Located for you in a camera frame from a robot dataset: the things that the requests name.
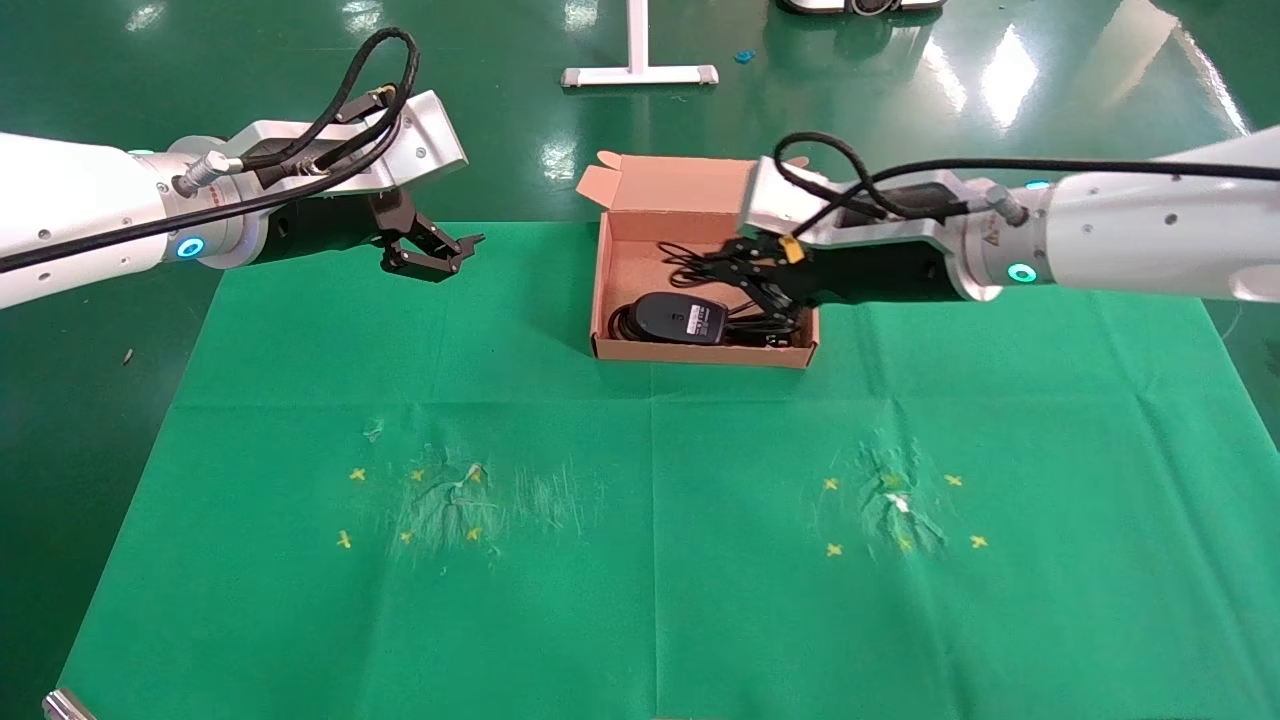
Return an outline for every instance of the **black cord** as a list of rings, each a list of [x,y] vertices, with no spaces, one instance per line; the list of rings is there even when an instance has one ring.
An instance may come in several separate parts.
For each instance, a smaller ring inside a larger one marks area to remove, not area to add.
[[[154,220],[138,225],[129,225],[127,228],[109,231],[99,234],[91,234],[88,237],[70,240],[47,247],[37,247],[35,250],[28,250],[26,252],[18,252],[14,255],[0,258],[0,273],[8,273],[9,270],[29,268],[31,265],[38,265],[41,263],[49,263],[52,260],[61,260],[63,258],[70,258],[72,255],[79,255],[81,252],[90,252],[93,250],[101,250],[104,247],[111,247],[113,245],[120,245],[122,242],[129,242],[132,240],[138,240],[142,237],[164,234],[174,231],[191,228],[195,225],[202,225],[205,223],[214,223],[218,220],[225,220],[228,218],[234,218],[238,215],[247,215],[250,213],[266,210],[269,208],[276,208],[279,205],[284,205],[285,202],[292,202],[294,200],[301,200],[303,197],[317,195],[329,188],[337,187],[347,182],[348,179],[358,176],[360,173],[365,172],[379,158],[381,158],[383,152],[387,152],[387,149],[390,147],[393,142],[396,142],[397,135],[399,135],[399,123],[393,124],[390,132],[384,135],[383,138],[378,141],[378,145],[371,147],[369,152],[362,155],[358,160],[338,170],[337,173],[323,177],[315,182],[301,184],[298,187],[293,187],[280,192],[273,192],[270,195],[261,195],[251,200],[233,202],[232,205],[223,205],[221,208],[196,210],[195,213],[186,213],[183,215],[175,215],[173,218],[165,218],[163,220]]]
[[[417,77],[420,53],[417,50],[417,44],[413,42],[413,36],[411,36],[410,33],[404,32],[398,27],[384,27],[378,32],[375,32],[374,35],[369,36],[369,38],[360,45],[360,49],[356,51],[356,56],[351,59],[351,65],[347,67],[347,74],[342,78],[342,85],[338,86],[338,92],[334,94],[333,100],[330,100],[329,105],[324,109],[323,113],[320,113],[320,117],[316,118],[316,120],[311,123],[311,126],[307,127],[307,129],[302,135],[293,138],[293,141],[289,142],[284,147],[284,150],[280,150],[279,152],[270,152],[268,155],[255,155],[251,158],[244,158],[243,159],[244,170],[246,172],[261,170],[262,168],[279,165],[292,159],[294,155],[301,152],[306,146],[311,145],[311,142],[315,141],[315,138],[324,131],[324,128],[333,124],[334,119],[338,117],[338,110],[340,110],[343,104],[347,102],[347,99],[351,97],[351,91],[352,88],[356,87],[356,81],[360,78],[360,72],[365,68],[365,63],[369,61],[369,56],[372,54],[374,49],[393,37],[402,41],[404,44],[404,47],[408,50],[408,59],[404,63],[404,74],[401,78],[401,85],[396,86],[396,102],[399,102],[399,108],[403,108],[404,101],[408,100],[410,91],[413,87],[413,81]],[[390,109],[388,109],[387,113],[383,115],[383,119],[387,119],[388,117],[394,118],[396,115],[398,115],[399,108],[397,108],[394,113]],[[367,129],[361,132],[356,137],[365,136],[366,133],[367,137],[365,137],[365,141],[357,145],[356,147],[367,145],[375,136],[381,135],[383,131],[379,131],[378,133],[369,133]]]
[[[401,38],[404,42],[404,47],[408,50],[408,59],[404,63],[404,74],[401,77],[399,85],[396,86],[396,96],[392,99],[390,105],[388,105],[387,111],[383,113],[383,117],[378,118],[376,123],[369,126],[355,137],[317,158],[315,164],[319,170],[328,170],[334,163],[369,145],[375,137],[381,136],[387,132],[387,128],[390,127],[392,123],[399,122],[401,110],[403,110],[404,104],[408,102],[408,96],[412,94],[413,83],[417,81],[420,54],[412,36],[407,32],[399,28],[387,28],[387,31],[390,33],[388,37]]]
[[[375,123],[370,128],[366,128],[360,135],[352,138],[357,140],[361,136],[369,135],[370,131],[378,128],[379,126],[381,126],[384,129],[388,127],[390,128],[381,136],[381,140],[379,140],[376,145],[369,149],[367,152],[365,152],[358,160],[356,160],[351,165],[333,173],[332,176],[282,192],[261,195],[259,197],[243,200],[241,202],[233,202],[232,205],[224,205],[221,208],[209,208],[205,210],[196,210],[193,213],[174,215],[173,218],[164,218],[161,220],[155,220],[151,223],[128,225],[120,229],[108,231],[104,233],[81,237],[58,245],[51,245],[47,247],[37,247],[33,250],[28,250],[26,252],[18,252],[14,255],[4,256],[0,258],[0,273],[8,273],[10,270],[29,268],[31,265],[38,265],[41,263],[49,263],[52,260],[61,260],[63,258],[69,258],[72,255],[78,255],[81,252],[101,250],[102,247],[111,247],[113,245],[120,245],[123,242],[129,242],[133,240],[150,237],[154,234],[177,232],[195,225],[201,225],[205,223],[214,223],[218,220],[225,220],[238,215],[247,215],[250,213],[256,213],[270,208],[278,208],[280,205],[284,205],[285,202],[292,202],[294,200],[301,200],[303,197],[319,195],[365,172],[366,169],[369,169],[370,165],[378,161],[378,159],[381,158],[384,152],[387,152],[387,149],[392,146],[392,143],[396,141],[396,137],[399,135],[399,128],[401,128],[401,124],[398,122],[399,113],[404,108],[404,102],[408,101],[408,96],[412,92],[412,82],[417,76],[417,65],[420,59],[417,44],[413,42],[413,37],[399,28],[383,28],[375,32],[372,36],[370,36],[370,38],[366,40],[364,45],[361,45],[360,51],[356,53],[356,58],[352,60],[351,68],[348,68],[347,70],[347,77],[343,78],[343,87],[340,87],[338,95],[334,96],[334,101],[330,102],[330,108],[326,108],[325,113],[323,113],[320,115],[320,119],[316,120],[316,123],[320,123],[326,117],[329,117],[330,109],[333,110],[332,113],[333,115],[337,114],[338,109],[346,101],[346,97],[351,94],[349,86],[355,85],[355,78],[360,74],[360,69],[364,67],[365,60],[369,58],[369,54],[372,51],[375,46],[378,46],[379,44],[390,37],[402,40],[406,47],[408,49],[408,60],[406,61],[404,78],[403,78],[407,82],[403,83],[403,87],[396,88],[396,99],[393,100],[392,105],[388,106],[383,118],[379,119],[378,123]],[[312,126],[307,128],[307,131],[302,136],[300,136],[297,140],[289,143],[289,146],[285,147],[285,150],[274,155],[285,155],[284,158],[285,160],[288,158],[292,158],[292,155],[288,154],[291,152],[289,149],[294,143],[300,143],[303,138],[310,136],[310,140],[307,140],[305,143],[301,143],[305,147],[306,143],[310,143],[311,140],[315,140],[315,136],[319,135],[321,129],[324,129],[324,126],[317,126],[316,123],[312,123]],[[253,158],[252,160],[259,160],[260,158],[262,156]],[[252,169],[250,168],[248,161],[246,161],[244,169],[246,170]]]
[[[666,258],[662,259],[663,265],[676,266],[676,269],[672,270],[671,275],[667,278],[671,287],[687,290],[690,287],[716,282],[716,277],[712,275],[709,265],[709,263],[716,259],[716,255],[703,255],[701,252],[695,252],[684,245],[667,241],[658,242],[658,250],[666,255]]]
[[[854,172],[858,173],[858,179],[861,181],[859,186],[863,190],[865,190],[868,197],[870,197],[872,201],[874,202],[874,206],[854,200],[854,196],[858,195],[856,192],[837,193],[828,187],[824,187],[822,184],[818,184],[815,182],[808,181],[797,176],[795,170],[787,167],[787,164],[782,160],[782,155],[783,152],[787,151],[788,147],[791,147],[792,145],[797,145],[800,142],[817,142],[818,145],[826,145],[828,147],[835,149],[841,155],[844,155],[845,159],[849,160],[849,164],[854,167]],[[786,178],[787,182],[790,182],[791,184],[795,184],[803,188],[804,191],[809,192],[810,195],[820,197],[828,202],[828,205],[823,209],[820,214],[815,215],[814,218],[810,218],[805,223],[801,223],[801,227],[797,227],[795,231],[792,231],[791,232],[792,237],[799,236],[800,233],[812,228],[814,224],[818,223],[818,220],[827,217],[827,214],[835,210],[836,208],[850,208],[852,210],[858,210],[859,213],[870,215],[876,219],[884,219],[886,217],[884,211],[887,210],[888,213],[893,213],[895,215],[899,215],[908,220],[916,220],[924,218],[948,218],[952,215],[961,215],[969,211],[968,205],[965,205],[964,202],[951,202],[941,208],[908,208],[905,205],[900,205],[890,200],[888,197],[884,196],[884,193],[879,191],[878,187],[876,187],[876,181],[874,178],[872,178],[870,170],[867,169],[867,164],[863,163],[863,159],[858,155],[858,152],[855,152],[854,149],[844,140],[840,140],[838,137],[833,135],[827,135],[824,132],[794,132],[783,137],[773,147],[773,167],[777,169],[778,174]]]
[[[1169,163],[1160,160],[1060,160],[1041,158],[951,158],[908,163],[881,170],[870,182],[931,170],[1034,170],[1041,173],[1130,173],[1139,176],[1181,176],[1280,182],[1280,168],[1224,165],[1216,163]],[[867,182],[849,188],[858,195]]]

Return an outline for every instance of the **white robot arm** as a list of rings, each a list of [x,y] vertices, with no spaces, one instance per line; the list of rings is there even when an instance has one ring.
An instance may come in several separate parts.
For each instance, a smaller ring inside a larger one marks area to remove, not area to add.
[[[390,37],[410,47],[406,78],[347,101],[364,59]],[[448,237],[402,191],[467,163],[435,94],[408,97],[416,67],[412,38],[379,31],[315,123],[259,120],[166,152],[0,133],[15,169],[0,173],[0,307],[160,263],[236,268],[370,241],[388,272],[452,275],[481,238]]]
[[[837,147],[861,179],[783,165],[796,142]],[[1007,190],[960,168],[1093,172]],[[740,223],[707,274],[774,316],[1052,283],[1280,302],[1280,128],[1144,163],[937,160],[874,177],[838,140],[796,133],[756,164]]]

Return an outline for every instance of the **glossy floor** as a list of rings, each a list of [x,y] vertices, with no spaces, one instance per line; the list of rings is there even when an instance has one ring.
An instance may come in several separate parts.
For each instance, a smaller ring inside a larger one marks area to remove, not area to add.
[[[654,61],[714,63],[719,86],[562,90],[566,67],[625,60],[623,0],[8,3],[0,129],[163,147],[310,119],[384,24],[417,37],[420,87],[440,94],[470,154],[415,191],[442,220],[593,219],[573,184],[604,149],[746,158],[822,129],[872,167],[1144,158],[1280,122],[1280,47],[1258,32],[1280,20],[1270,0],[951,0],[914,20],[800,18],[768,0],[652,6]],[[756,55],[737,64],[742,50]],[[379,51],[365,85],[397,77],[399,58]],[[60,192],[76,201],[73,182]],[[553,282],[556,258],[530,272]],[[0,313],[0,716],[33,715],[56,680],[216,282],[165,268]],[[1276,313],[1211,313],[1280,428]]]

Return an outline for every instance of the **green cloth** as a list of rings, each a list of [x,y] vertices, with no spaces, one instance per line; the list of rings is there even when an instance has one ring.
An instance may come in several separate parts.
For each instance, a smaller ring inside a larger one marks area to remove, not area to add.
[[[99,717],[1280,716],[1280,466],[1199,302],[608,364],[594,225],[449,231],[442,286],[223,282],[63,674]]]

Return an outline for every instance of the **cardboard box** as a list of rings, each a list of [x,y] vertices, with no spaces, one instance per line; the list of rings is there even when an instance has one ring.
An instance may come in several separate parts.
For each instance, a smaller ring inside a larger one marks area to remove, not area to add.
[[[806,313],[794,347],[730,347],[635,342],[609,337],[609,315],[648,292],[686,292],[728,307],[746,302],[736,287],[710,283],[671,287],[673,269],[662,263],[659,241],[690,250],[719,250],[736,237],[750,160],[653,158],[600,152],[577,183],[582,196],[602,205],[600,245],[591,300],[591,348],[600,360],[705,363],[808,368],[818,350],[818,313]],[[792,161],[803,165],[803,159]]]

